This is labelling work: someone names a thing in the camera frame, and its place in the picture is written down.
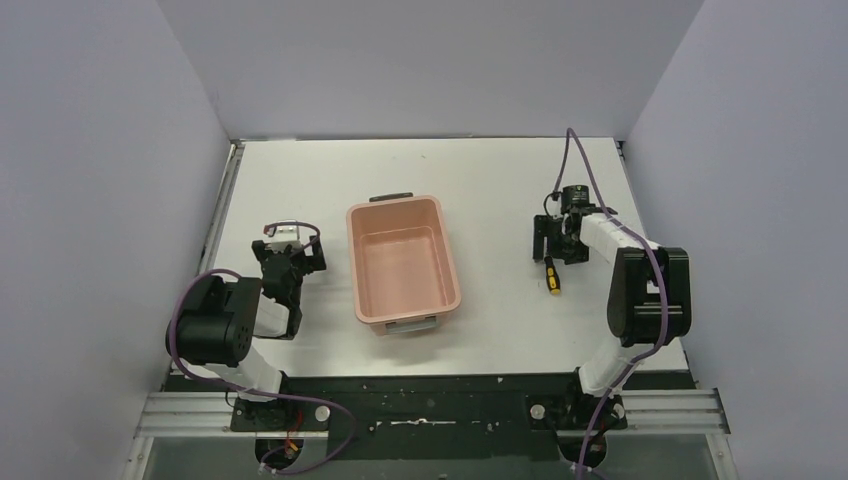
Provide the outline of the black yellow screwdriver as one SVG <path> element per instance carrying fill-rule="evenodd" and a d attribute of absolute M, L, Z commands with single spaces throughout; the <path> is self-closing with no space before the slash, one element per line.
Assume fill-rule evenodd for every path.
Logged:
<path fill-rule="evenodd" d="M 545 275 L 548 291 L 552 295 L 558 295 L 561 293 L 562 287 L 558 271 L 554 264 L 554 259 L 551 256 L 545 256 L 543 258 L 543 262 L 545 265 Z"/>

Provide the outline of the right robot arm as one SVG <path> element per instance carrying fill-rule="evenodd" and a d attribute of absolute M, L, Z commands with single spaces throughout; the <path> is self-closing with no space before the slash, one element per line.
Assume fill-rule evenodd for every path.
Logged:
<path fill-rule="evenodd" d="M 565 186 L 545 200 L 557 202 L 559 211 L 534 217 L 532 258 L 544 267 L 548 291 L 562 290 L 557 261 L 582 264 L 597 255 L 612 268 L 606 303 L 610 335 L 577 368 L 576 383 L 553 422 L 589 431 L 616 427 L 625 419 L 619 393 L 635 368 L 691 328 L 689 256 L 632 232 L 615 210 L 591 201 L 586 185 Z"/>

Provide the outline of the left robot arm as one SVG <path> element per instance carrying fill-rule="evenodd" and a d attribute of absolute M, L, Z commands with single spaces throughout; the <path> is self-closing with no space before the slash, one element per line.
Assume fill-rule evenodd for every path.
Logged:
<path fill-rule="evenodd" d="M 311 235 L 255 240 L 252 253 L 258 277 L 223 279 L 231 272 L 215 269 L 188 288 L 166 333 L 166 350 L 180 364 L 203 367 L 210 381 L 256 402 L 256 415 L 271 429 L 292 423 L 296 403 L 281 392 L 285 375 L 253 347 L 256 338 L 292 340 L 302 322 L 306 276 L 327 269 L 321 240 Z"/>

